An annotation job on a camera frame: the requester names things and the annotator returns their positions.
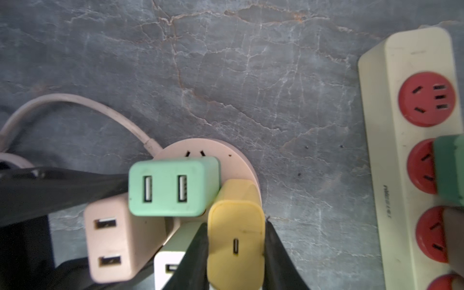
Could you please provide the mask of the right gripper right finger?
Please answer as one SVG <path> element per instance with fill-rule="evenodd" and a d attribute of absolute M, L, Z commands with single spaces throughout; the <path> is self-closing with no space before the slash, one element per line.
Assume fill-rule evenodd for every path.
<path fill-rule="evenodd" d="M 310 290 L 292 263 L 270 221 L 265 234 L 265 290 Z"/>

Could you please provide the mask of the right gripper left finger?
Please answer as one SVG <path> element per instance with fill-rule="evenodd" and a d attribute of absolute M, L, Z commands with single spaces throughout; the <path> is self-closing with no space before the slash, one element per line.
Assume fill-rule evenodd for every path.
<path fill-rule="evenodd" d="M 209 242 L 207 224 L 199 226 L 183 259 L 164 290 L 208 290 L 207 258 Z"/>

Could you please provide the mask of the yellow charger plug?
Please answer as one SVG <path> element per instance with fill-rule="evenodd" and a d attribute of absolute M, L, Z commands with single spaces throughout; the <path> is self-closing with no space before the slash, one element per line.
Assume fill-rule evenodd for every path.
<path fill-rule="evenodd" d="M 259 290 L 265 274 L 265 214 L 250 180 L 227 180 L 207 221 L 207 278 L 216 290 Z"/>

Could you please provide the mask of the round pink power socket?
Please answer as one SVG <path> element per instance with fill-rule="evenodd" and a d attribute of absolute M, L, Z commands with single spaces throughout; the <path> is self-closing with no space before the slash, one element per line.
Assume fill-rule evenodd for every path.
<path fill-rule="evenodd" d="M 188 138 L 162 149 L 153 159 L 159 161 L 181 158 L 216 160 L 216 183 L 223 186 L 228 180 L 248 180 L 257 188 L 259 204 L 262 204 L 261 187 L 255 168 L 245 154 L 234 145 L 218 139 Z"/>

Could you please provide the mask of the pink charger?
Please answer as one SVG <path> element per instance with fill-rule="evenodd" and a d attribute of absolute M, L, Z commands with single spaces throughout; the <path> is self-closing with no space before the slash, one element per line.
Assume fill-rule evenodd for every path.
<path fill-rule="evenodd" d="M 85 207 L 89 270 L 96 283 L 134 278 L 167 239 L 163 217 L 135 216 L 128 202 L 124 193 Z"/>

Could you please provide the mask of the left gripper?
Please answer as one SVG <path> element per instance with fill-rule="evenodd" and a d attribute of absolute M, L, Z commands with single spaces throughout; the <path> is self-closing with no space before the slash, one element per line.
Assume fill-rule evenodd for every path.
<path fill-rule="evenodd" d="M 128 174 L 56 167 L 2 170 L 1 289 L 84 290 L 91 286 L 86 259 L 55 265 L 45 215 L 127 191 Z"/>

